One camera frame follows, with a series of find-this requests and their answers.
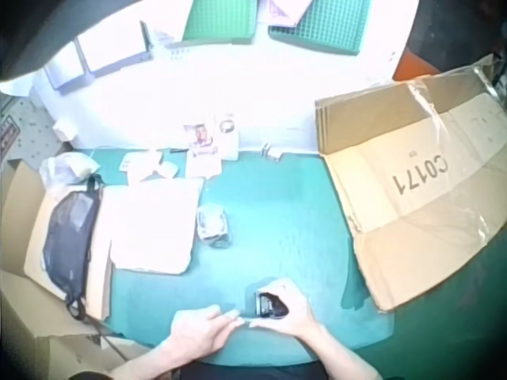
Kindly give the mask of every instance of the orange object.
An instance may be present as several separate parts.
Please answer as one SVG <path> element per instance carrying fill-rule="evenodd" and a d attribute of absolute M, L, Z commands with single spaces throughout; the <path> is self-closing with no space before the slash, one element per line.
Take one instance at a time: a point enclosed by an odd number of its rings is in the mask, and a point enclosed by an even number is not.
<path fill-rule="evenodd" d="M 402 54 L 402 58 L 399 60 L 393 79 L 395 81 L 406 81 L 421 75 L 439 73 L 437 68 L 427 63 L 424 59 L 420 59 L 406 48 Z"/>

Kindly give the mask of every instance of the dark clothing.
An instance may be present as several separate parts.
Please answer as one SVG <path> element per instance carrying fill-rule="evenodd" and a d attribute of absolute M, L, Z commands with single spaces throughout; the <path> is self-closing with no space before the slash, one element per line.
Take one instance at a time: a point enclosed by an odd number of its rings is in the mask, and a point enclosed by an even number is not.
<path fill-rule="evenodd" d="M 104 374 L 83 372 L 71 380 L 109 380 Z M 181 368 L 180 380 L 328 380 L 320 362 L 289 367 L 222 367 L 193 362 Z"/>

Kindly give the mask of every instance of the small plastic bag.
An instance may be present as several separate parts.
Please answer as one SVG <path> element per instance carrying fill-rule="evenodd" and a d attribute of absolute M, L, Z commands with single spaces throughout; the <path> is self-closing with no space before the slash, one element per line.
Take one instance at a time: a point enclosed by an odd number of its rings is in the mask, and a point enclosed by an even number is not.
<path fill-rule="evenodd" d="M 43 160 L 39 174 L 46 190 L 54 190 L 69 184 L 78 184 L 97 172 L 98 168 L 100 166 L 87 155 L 66 152 Z"/>
<path fill-rule="evenodd" d="M 225 210 L 218 204 L 208 203 L 197 209 L 197 235 L 213 248 L 229 248 L 231 236 Z"/>

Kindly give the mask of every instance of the forearm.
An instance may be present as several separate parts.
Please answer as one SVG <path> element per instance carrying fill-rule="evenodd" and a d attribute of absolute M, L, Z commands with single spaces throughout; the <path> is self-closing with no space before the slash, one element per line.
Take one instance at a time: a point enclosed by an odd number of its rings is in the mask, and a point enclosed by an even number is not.
<path fill-rule="evenodd" d="M 130 360 L 113 370 L 110 374 L 115 380 L 145 380 L 165 374 L 187 364 L 189 360 L 178 355 L 178 349 L 166 340 L 153 350 Z"/>
<path fill-rule="evenodd" d="M 333 380 L 380 380 L 379 372 L 354 352 L 338 342 L 322 325 L 301 336 L 324 364 Z"/>

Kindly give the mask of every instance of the person's left hand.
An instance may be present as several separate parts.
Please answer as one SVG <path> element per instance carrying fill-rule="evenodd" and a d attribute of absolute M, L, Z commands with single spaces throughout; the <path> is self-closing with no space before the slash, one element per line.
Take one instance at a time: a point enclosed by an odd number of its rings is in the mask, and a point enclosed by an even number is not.
<path fill-rule="evenodd" d="M 166 343 L 186 362 L 191 362 L 218 351 L 229 335 L 244 323 L 237 310 L 222 314 L 217 305 L 178 311 Z"/>

